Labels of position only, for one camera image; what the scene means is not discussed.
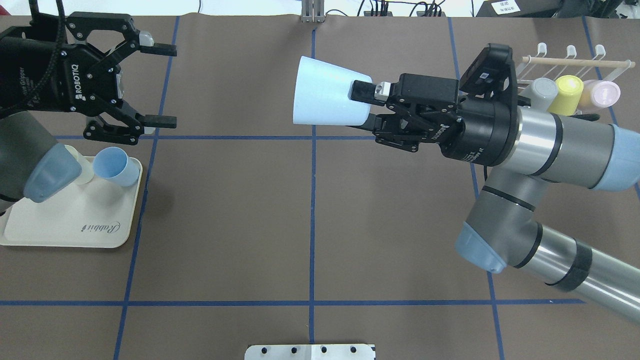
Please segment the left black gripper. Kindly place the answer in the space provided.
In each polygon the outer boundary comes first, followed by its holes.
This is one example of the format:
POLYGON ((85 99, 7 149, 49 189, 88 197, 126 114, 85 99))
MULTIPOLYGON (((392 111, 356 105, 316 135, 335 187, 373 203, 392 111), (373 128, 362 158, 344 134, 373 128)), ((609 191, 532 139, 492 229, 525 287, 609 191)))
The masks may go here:
POLYGON ((83 136, 136 145, 178 118, 144 115, 123 99, 120 63, 135 51, 176 57, 178 48, 156 42, 128 14, 34 14, 28 26, 1 33, 1 116, 20 111, 66 112, 87 117, 83 136))

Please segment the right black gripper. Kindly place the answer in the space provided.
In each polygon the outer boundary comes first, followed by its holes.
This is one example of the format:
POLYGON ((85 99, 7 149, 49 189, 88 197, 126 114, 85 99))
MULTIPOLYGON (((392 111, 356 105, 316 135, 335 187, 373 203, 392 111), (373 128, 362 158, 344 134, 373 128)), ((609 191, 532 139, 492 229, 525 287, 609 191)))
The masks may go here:
POLYGON ((515 148, 518 91, 512 74, 480 86, 471 79, 409 73, 394 83, 354 80, 349 99, 390 110, 347 126, 372 133, 384 146, 415 153, 421 144, 436 144, 444 157, 489 167, 505 162, 515 148))

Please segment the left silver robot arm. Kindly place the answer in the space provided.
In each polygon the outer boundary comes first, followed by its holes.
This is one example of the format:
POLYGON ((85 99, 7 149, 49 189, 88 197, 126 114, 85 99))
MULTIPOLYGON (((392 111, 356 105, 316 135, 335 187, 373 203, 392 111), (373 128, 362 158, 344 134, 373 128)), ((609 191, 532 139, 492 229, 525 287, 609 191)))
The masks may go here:
POLYGON ((32 111, 82 114, 89 141, 137 145, 147 128, 174 129, 177 119, 140 114, 124 99, 121 62, 139 51, 175 57, 173 44, 137 29, 130 14, 46 14, 30 2, 31 20, 1 33, 1 212, 41 203, 82 173, 65 146, 32 111))

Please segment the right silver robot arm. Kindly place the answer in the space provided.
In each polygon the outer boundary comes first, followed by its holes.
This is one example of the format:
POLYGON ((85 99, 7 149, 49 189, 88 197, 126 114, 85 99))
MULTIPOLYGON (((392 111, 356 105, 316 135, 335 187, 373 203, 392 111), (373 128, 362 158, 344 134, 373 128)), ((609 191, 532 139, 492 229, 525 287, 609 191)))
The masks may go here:
POLYGON ((489 167, 455 242, 467 262, 494 274, 521 269, 638 323, 639 269, 537 221, 535 212, 555 184, 632 187, 639 134, 521 103, 510 80, 475 85, 402 74, 394 83, 356 80, 349 95, 390 110, 359 125, 378 143, 407 152, 433 143, 444 157, 489 167))

